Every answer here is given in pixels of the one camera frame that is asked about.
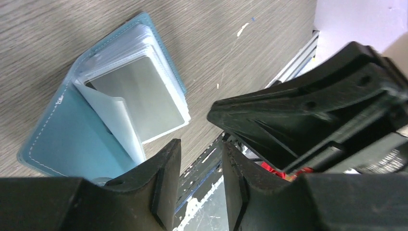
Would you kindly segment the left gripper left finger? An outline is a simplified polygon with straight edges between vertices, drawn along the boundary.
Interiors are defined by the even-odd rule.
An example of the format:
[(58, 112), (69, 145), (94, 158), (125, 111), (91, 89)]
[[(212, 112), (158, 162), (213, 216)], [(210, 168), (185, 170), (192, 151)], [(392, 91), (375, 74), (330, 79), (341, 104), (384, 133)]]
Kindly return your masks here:
[(2, 178), (3, 231), (169, 231), (173, 229), (181, 141), (98, 186), (84, 178)]

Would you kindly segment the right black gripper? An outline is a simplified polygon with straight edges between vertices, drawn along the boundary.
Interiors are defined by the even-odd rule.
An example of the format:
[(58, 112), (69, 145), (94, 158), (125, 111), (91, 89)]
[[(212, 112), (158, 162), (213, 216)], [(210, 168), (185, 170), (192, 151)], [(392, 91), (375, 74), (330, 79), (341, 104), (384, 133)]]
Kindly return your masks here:
[(287, 174), (385, 174), (408, 165), (408, 79), (351, 42), (292, 80), (213, 103), (207, 119)]

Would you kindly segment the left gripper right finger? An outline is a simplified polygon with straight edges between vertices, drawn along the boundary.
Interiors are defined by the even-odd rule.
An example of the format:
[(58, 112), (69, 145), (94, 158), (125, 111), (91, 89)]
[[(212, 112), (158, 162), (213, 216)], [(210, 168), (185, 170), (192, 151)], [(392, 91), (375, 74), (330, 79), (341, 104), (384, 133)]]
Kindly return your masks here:
[(232, 231), (405, 231), (406, 174), (306, 173), (286, 181), (223, 144)]

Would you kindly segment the grey credit card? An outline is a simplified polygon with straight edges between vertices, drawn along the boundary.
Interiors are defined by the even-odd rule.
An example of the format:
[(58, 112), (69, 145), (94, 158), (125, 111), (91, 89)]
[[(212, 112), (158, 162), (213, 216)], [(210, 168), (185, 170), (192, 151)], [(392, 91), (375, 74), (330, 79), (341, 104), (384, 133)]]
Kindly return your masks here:
[(144, 56), (86, 84), (124, 99), (139, 138), (148, 143), (185, 124), (151, 58)]

